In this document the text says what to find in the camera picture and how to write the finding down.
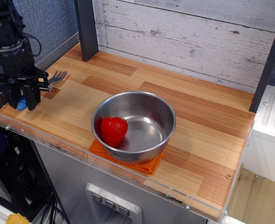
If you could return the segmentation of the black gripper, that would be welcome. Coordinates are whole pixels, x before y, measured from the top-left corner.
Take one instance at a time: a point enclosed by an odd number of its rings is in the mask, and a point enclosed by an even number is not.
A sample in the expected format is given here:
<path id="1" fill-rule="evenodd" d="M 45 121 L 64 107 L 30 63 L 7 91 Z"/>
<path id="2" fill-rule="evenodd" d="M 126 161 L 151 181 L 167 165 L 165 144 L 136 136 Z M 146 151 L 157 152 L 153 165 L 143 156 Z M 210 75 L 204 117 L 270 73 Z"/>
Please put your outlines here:
<path id="1" fill-rule="evenodd" d="M 0 90 L 14 109 L 21 98 L 20 87 L 32 111 L 41 101 L 40 90 L 51 90 L 48 73 L 35 67 L 31 47 L 0 47 Z"/>

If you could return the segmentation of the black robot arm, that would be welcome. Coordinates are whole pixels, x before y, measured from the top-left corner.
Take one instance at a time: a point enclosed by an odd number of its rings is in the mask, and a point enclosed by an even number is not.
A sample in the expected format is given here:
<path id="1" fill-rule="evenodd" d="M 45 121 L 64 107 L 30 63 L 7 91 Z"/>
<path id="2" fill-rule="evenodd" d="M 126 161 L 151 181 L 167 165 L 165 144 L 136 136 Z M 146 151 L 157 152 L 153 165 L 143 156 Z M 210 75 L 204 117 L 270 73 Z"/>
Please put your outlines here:
<path id="1" fill-rule="evenodd" d="M 24 27 L 13 1 L 0 0 L 0 90 L 12 108 L 24 97 L 32 111 L 41 101 L 41 91 L 51 86 L 48 73 L 34 64 L 32 35 L 24 33 Z"/>

